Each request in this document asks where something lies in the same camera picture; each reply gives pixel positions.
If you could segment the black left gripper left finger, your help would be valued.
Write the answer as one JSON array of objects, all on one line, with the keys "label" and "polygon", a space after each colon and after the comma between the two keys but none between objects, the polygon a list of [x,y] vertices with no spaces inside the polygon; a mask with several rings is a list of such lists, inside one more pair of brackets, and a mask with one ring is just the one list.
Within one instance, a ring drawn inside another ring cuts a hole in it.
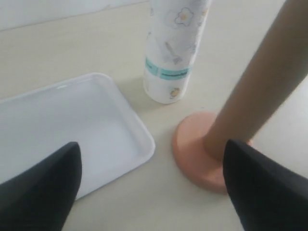
[{"label": "black left gripper left finger", "polygon": [[2,231],[60,231],[81,185],[81,150],[69,142],[0,185]]}]

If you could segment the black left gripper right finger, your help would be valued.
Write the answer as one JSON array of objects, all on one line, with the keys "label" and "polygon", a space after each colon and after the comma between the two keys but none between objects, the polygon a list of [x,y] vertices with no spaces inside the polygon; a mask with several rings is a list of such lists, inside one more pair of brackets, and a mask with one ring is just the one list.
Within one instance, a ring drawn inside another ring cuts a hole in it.
[{"label": "black left gripper right finger", "polygon": [[228,195],[245,231],[306,231],[308,180],[240,140],[223,157]]}]

